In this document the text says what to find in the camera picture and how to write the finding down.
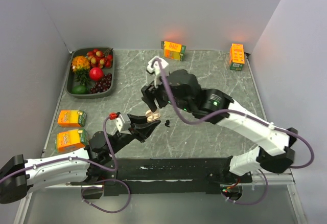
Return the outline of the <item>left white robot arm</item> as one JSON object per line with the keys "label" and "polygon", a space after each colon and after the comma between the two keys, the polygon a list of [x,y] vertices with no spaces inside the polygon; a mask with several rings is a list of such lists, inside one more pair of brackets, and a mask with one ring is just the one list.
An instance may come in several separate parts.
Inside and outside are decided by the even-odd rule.
{"label": "left white robot arm", "polygon": [[1,204],[13,203],[30,192],[57,184],[97,183],[105,171],[118,170],[118,151],[133,140],[145,142],[160,124],[159,118],[122,113],[111,113],[104,121],[109,120],[115,122],[115,134],[108,134],[103,125],[84,148],[41,159],[13,156],[1,168]]}

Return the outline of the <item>beige earbud charging case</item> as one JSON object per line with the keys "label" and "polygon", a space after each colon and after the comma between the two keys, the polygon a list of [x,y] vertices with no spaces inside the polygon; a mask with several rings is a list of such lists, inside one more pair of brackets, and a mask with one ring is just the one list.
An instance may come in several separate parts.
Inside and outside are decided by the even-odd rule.
{"label": "beige earbud charging case", "polygon": [[147,118],[148,123],[156,121],[161,117],[159,110],[156,110],[155,112],[148,110],[148,111],[146,111],[145,116]]}

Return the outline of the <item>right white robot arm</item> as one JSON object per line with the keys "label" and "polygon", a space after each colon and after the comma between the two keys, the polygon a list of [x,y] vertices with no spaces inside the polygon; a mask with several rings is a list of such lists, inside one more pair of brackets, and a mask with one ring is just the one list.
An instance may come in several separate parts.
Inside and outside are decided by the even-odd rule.
{"label": "right white robot arm", "polygon": [[191,113],[197,122],[219,111],[219,114],[208,119],[209,123],[231,129],[257,145],[249,152],[227,159],[223,176],[228,182],[235,182],[245,173],[257,169],[283,173],[293,164],[295,152],[291,146],[296,141],[294,136],[297,134],[296,129],[280,131],[279,128],[250,113],[224,92],[202,88],[196,76],[186,70],[173,71],[167,76],[174,98],[171,101],[160,71],[152,68],[147,72],[155,76],[150,84],[141,89],[142,100],[149,107],[147,117],[157,114],[160,108],[172,103],[175,103],[177,109]]}

